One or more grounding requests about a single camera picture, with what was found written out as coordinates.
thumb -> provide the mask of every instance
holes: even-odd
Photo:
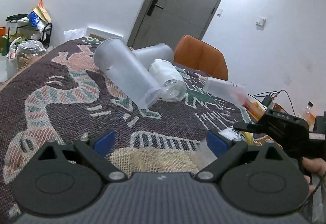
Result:
[[[317,173],[319,176],[323,176],[326,171],[326,162],[321,158],[310,160],[308,158],[303,157],[302,165],[308,171],[312,173]]]

bottle with black cap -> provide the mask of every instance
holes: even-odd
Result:
[[[314,124],[314,119],[311,114],[312,107],[313,107],[313,103],[309,101],[308,105],[304,109],[302,109],[301,113],[298,115],[298,117],[308,122],[309,127],[311,127],[311,125]]]

screw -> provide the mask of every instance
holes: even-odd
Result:
[[[109,178],[113,181],[122,180],[124,178],[124,173],[119,171],[111,172]]]
[[[214,177],[214,175],[211,172],[207,172],[207,171],[202,171],[197,176],[200,180],[210,180]]]

woven fabric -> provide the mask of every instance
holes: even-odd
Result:
[[[203,91],[205,73],[181,65],[176,68],[187,86],[184,98],[139,109],[94,65],[99,43],[89,37],[68,41],[0,92],[0,223],[19,212],[10,183],[49,139],[71,144],[115,129],[108,158],[129,175],[137,170],[195,173],[194,152],[208,129],[250,121],[245,109]]]

chair backrest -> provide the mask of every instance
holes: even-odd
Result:
[[[228,68],[223,54],[218,49],[192,36],[182,37],[174,51],[174,61],[206,72],[214,78],[228,80]]]

